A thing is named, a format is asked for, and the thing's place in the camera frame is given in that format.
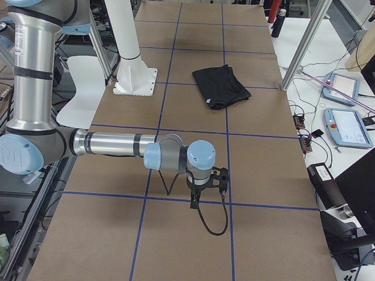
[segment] computer monitor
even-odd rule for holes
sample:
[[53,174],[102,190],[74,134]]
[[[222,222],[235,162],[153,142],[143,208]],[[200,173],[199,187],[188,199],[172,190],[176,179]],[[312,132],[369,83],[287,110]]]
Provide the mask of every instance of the computer monitor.
[[367,234],[375,234],[375,149],[336,178],[343,197]]

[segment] ur logo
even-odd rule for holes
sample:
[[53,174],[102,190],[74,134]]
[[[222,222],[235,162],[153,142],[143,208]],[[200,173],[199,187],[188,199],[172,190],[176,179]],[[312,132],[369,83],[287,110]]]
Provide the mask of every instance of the ur logo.
[[8,149],[5,145],[1,145],[2,163],[8,166],[22,167],[21,151]]

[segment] blue grid line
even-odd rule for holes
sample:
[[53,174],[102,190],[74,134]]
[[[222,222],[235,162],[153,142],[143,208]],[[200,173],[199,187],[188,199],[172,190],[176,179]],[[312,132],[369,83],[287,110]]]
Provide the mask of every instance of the blue grid line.
[[143,205],[142,205],[141,219],[139,221],[139,226],[138,226],[138,234],[137,234],[137,240],[135,242],[135,247],[134,247],[133,261],[132,261],[132,264],[131,264],[129,281],[133,280],[134,269],[135,269],[135,261],[137,259],[139,240],[141,239],[143,219],[144,219],[145,210],[146,210],[147,194],[148,194],[148,189],[149,189],[150,181],[151,181],[151,172],[152,172],[152,170],[150,170],[150,172],[148,173],[147,187],[146,187],[145,196],[144,196]]
[[140,49],[160,49],[160,50],[172,50],[172,48],[165,47],[139,47]]
[[248,51],[225,51],[227,53],[238,53],[238,54],[276,54],[275,52],[269,53],[269,52],[248,52]]
[[[222,52],[222,50],[203,50],[203,49],[186,49],[186,48],[165,48],[165,47],[148,47],[142,46],[140,49],[159,49],[159,50],[178,50],[178,51],[198,51],[198,52]],[[238,53],[238,54],[275,54],[270,52],[249,52],[249,51],[228,51],[227,53]]]
[[191,83],[175,83],[175,82],[168,82],[170,85],[186,85],[186,86],[197,86],[197,84],[191,84]]
[[231,23],[226,23],[224,26],[249,26],[252,28],[268,28],[267,25],[236,25],[236,24],[231,24]]
[[251,133],[228,133],[230,136],[255,136],[257,138],[274,138],[274,139],[298,139],[297,136],[270,136],[270,135],[256,135]]
[[319,211],[318,208],[280,206],[280,205],[263,205],[263,204],[246,204],[246,203],[232,203],[232,205],[241,206],[241,207],[272,208],[272,209],[286,209],[286,210],[300,210],[300,211]]
[[137,19],[136,22],[153,22],[153,23],[182,23],[184,25],[220,25],[220,26],[249,26],[253,28],[268,28],[267,25],[236,25],[236,24],[229,24],[229,23],[207,23],[207,22],[169,22],[166,20],[144,20],[144,19]]
[[85,192],[85,191],[68,191],[64,190],[64,194],[74,194],[74,195],[89,195],[89,196],[102,196],[102,197],[121,197],[130,199],[144,199],[144,196],[136,195],[126,195],[126,194],[111,194],[111,193],[96,193],[96,192]]
[[[180,21],[181,10],[182,10],[182,3],[180,4],[180,11],[179,11],[179,14],[178,14],[178,22]],[[175,38],[173,40],[173,48],[175,48],[175,46],[176,46],[176,37],[177,37],[177,31],[178,31],[178,25],[179,25],[178,22],[177,22],[177,25],[176,25]],[[171,73],[171,66],[172,66],[172,60],[173,60],[173,51],[174,50],[172,49],[171,60],[169,62],[168,75],[167,75],[167,78],[166,78],[166,84],[165,84],[165,89],[164,89],[164,96],[163,96],[162,106],[161,106],[161,110],[160,110],[159,123],[158,123],[158,129],[156,131],[156,135],[159,135],[160,124],[161,124],[161,120],[162,120],[162,116],[163,116],[166,91],[167,91],[167,88],[168,88],[169,75]],[[151,181],[151,174],[152,174],[152,170],[150,170],[149,175],[148,175],[147,188],[146,188],[145,199],[144,199],[143,207],[142,207],[141,221],[139,222],[137,242],[135,244],[135,249],[134,249],[134,255],[133,255],[133,261],[132,261],[132,267],[131,267],[131,273],[130,273],[129,281],[133,280],[134,268],[135,268],[135,263],[136,263],[136,259],[137,259],[138,245],[139,245],[139,240],[141,238],[143,218],[144,218],[144,213],[145,213],[146,203],[147,203],[148,189],[149,189],[149,185],[150,185],[150,181]]]
[[180,5],[180,11],[179,11],[179,14],[178,14],[178,21],[177,21],[177,25],[176,25],[175,38],[173,39],[173,47],[172,47],[171,59],[169,61],[168,73],[167,73],[167,76],[166,76],[166,84],[165,84],[165,89],[164,89],[164,96],[163,96],[163,101],[162,101],[162,108],[161,108],[161,111],[160,111],[159,122],[158,122],[158,132],[157,132],[158,135],[159,135],[160,125],[161,125],[162,117],[163,117],[166,92],[167,92],[167,89],[168,89],[169,76],[171,74],[171,68],[172,68],[172,62],[173,62],[173,54],[175,52],[176,38],[177,38],[179,21],[180,21],[180,17],[181,17],[181,10],[182,10],[182,3]]
[[106,125],[106,124],[91,124],[91,126],[108,127],[108,128],[124,128],[124,129],[142,129],[142,130],[154,130],[154,131],[157,130],[156,128],[149,128],[149,127],[122,126],[122,125]]
[[256,87],[256,86],[244,86],[249,89],[268,89],[268,90],[279,90],[277,87]]
[[[129,198],[129,199],[140,199],[140,200],[154,200],[154,201],[173,201],[173,202],[183,202],[190,203],[189,199],[181,198],[170,198],[170,197],[156,197],[156,196],[137,196],[137,195],[127,195],[127,194],[111,194],[111,193],[95,193],[86,191],[63,191],[64,194],[74,194],[82,196],[98,196],[98,197],[119,197],[119,198]],[[200,200],[199,203],[202,204],[213,204],[221,205],[219,201],[207,201]],[[240,207],[254,207],[254,208],[270,208],[270,209],[287,209],[287,210],[301,210],[301,211],[319,211],[318,208],[310,207],[295,207],[295,206],[281,206],[281,205],[265,205],[265,204],[250,204],[250,203],[225,203],[227,206],[240,206]]]
[[[221,4],[221,28],[223,30],[223,63],[226,64],[225,58],[225,31],[224,31],[224,8]],[[227,162],[228,162],[228,175],[231,178],[230,173],[230,145],[229,145],[229,122],[228,122],[228,108],[225,109],[225,120],[226,120],[226,138],[227,138]],[[231,268],[232,268],[232,281],[236,281],[236,265],[234,263],[234,232],[233,232],[233,208],[232,208],[232,186],[231,181],[228,182],[229,187],[229,228],[230,228],[230,256],[231,256]]]
[[253,133],[226,133],[226,132],[209,132],[209,131],[190,131],[183,129],[168,129],[168,128],[149,128],[149,127],[137,127],[137,126],[122,126],[122,125],[105,125],[105,124],[91,124],[92,126],[98,127],[109,127],[109,128],[124,128],[124,129],[143,129],[163,132],[183,132],[183,133],[210,133],[218,135],[229,135],[229,136],[253,136],[256,138],[276,138],[276,139],[298,139],[296,136],[271,136],[271,135],[257,135]]

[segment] black towel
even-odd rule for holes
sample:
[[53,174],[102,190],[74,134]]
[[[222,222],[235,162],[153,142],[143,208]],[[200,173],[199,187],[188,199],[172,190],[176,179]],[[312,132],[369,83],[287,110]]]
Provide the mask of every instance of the black towel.
[[193,72],[200,92],[212,110],[220,110],[237,101],[248,100],[249,91],[233,74],[233,69],[227,64],[221,67],[211,67]]

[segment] ur robot arm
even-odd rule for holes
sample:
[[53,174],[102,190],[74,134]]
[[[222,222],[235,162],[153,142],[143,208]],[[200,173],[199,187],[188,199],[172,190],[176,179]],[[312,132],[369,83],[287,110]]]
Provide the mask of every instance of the ur robot arm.
[[205,140],[185,146],[176,135],[56,127],[50,111],[55,36],[61,31],[75,35],[90,32],[89,1],[6,1],[16,26],[14,109],[6,124],[7,134],[0,137],[0,165],[15,174],[28,174],[64,157],[83,154],[143,157],[148,169],[187,174],[192,208],[199,209],[200,192],[205,188],[218,188],[224,199],[228,172],[214,167],[215,148]]

